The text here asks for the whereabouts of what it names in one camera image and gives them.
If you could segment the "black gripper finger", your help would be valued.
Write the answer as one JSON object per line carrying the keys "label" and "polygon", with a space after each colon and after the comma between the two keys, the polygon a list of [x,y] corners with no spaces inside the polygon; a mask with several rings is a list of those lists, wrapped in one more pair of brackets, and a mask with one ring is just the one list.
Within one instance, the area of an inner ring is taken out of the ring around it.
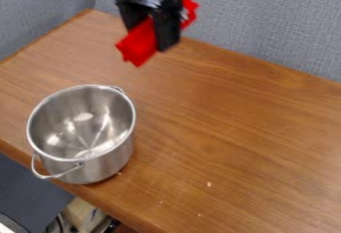
{"label": "black gripper finger", "polygon": [[166,51],[180,41],[180,13],[157,10],[153,13],[157,45],[161,52]]}
{"label": "black gripper finger", "polygon": [[118,7],[129,30],[133,30],[150,16],[150,8],[144,5],[120,3]]}

